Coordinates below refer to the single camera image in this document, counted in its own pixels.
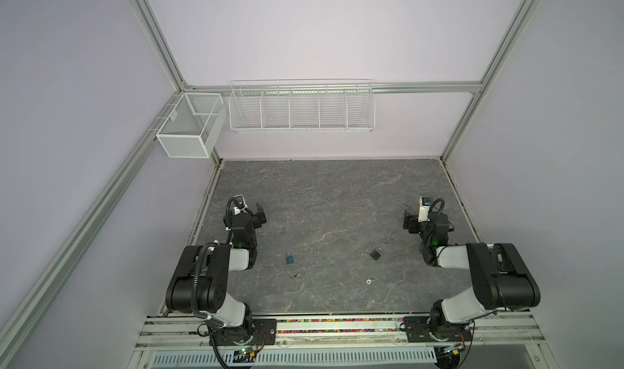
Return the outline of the aluminium enclosure frame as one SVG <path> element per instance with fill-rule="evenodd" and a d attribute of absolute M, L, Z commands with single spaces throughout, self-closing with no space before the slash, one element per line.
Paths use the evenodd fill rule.
<path fill-rule="evenodd" d="M 147 2 L 183 82 L 226 87 L 479 81 L 521 0 Z M 1 0 L 3 323 L 173 93 L 128 0 Z M 232 273 L 229 293 L 259 314 L 362 313 L 425 311 L 468 288 L 466 271 L 428 267 L 401 221 L 431 194 L 447 200 L 456 239 L 471 240 L 437 160 L 470 100 L 450 90 L 378 94 L 371 132 L 225 128 L 216 143 L 225 165 L 200 238 L 224 240 L 231 195 L 268 215 L 258 261 Z M 145 319 L 159 311 L 213 167 L 155 145 L 13 367 L 126 367 Z"/>

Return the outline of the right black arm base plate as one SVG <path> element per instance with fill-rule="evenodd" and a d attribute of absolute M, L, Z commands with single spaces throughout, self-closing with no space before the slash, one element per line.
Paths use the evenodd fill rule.
<path fill-rule="evenodd" d="M 467 323 L 434 321 L 428 315 L 406 316 L 399 330 L 414 342 L 468 342 L 473 340 L 471 327 Z"/>

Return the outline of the black padlock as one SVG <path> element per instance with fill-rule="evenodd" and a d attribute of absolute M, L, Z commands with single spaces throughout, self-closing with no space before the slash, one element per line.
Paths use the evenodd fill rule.
<path fill-rule="evenodd" d="M 378 261 L 381 256 L 383 255 L 383 249 L 382 248 L 376 248 L 374 250 L 372 250 L 372 252 L 370 252 L 370 257 L 373 258 L 373 260 Z"/>

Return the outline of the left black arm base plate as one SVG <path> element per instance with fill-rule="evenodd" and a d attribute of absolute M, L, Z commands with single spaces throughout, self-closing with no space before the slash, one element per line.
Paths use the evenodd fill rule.
<path fill-rule="evenodd" d="M 273 346 L 277 337 L 277 319 L 256 318 L 238 328 L 211 331 L 218 346 Z"/>

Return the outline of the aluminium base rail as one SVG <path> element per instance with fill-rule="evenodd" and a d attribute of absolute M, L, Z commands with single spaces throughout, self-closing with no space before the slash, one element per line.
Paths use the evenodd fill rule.
<path fill-rule="evenodd" d="M 529 312 L 499 312 L 478 319 L 451 336 L 433 337 L 425 314 L 261 315 L 255 333 L 232 342 L 268 349 L 529 345 L 546 339 Z M 210 343 L 206 326 L 188 316 L 149 318 L 135 344 L 137 350 L 191 350 Z"/>

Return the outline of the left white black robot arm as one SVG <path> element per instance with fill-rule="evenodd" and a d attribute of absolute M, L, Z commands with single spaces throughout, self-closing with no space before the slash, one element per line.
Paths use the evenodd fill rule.
<path fill-rule="evenodd" d="M 190 314 L 209 329 L 250 335 L 254 331 L 250 306 L 228 293 L 233 271 L 253 268 L 258 257 L 256 230 L 266 224 L 263 207 L 248 206 L 243 195 L 227 200 L 224 212 L 225 242 L 187 245 L 165 293 L 168 310 Z"/>

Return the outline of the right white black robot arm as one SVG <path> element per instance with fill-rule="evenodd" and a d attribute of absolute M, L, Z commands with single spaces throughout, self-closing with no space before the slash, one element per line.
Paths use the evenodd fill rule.
<path fill-rule="evenodd" d="M 443 198 L 420 198 L 416 213 L 404 212 L 403 229 L 420 237 L 419 251 L 427 266 L 470 273 L 469 288 L 433 304 L 426 326 L 434 339 L 448 340 L 472 321 L 499 310 L 539 305 L 540 288 L 515 245 L 449 243 L 454 225 L 445 214 Z"/>

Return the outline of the white mesh box basket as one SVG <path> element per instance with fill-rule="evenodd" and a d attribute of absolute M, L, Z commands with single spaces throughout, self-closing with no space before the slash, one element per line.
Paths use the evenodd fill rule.
<path fill-rule="evenodd" d="M 156 137 L 169 158 L 209 159 L 225 120 L 220 94 L 182 93 Z"/>

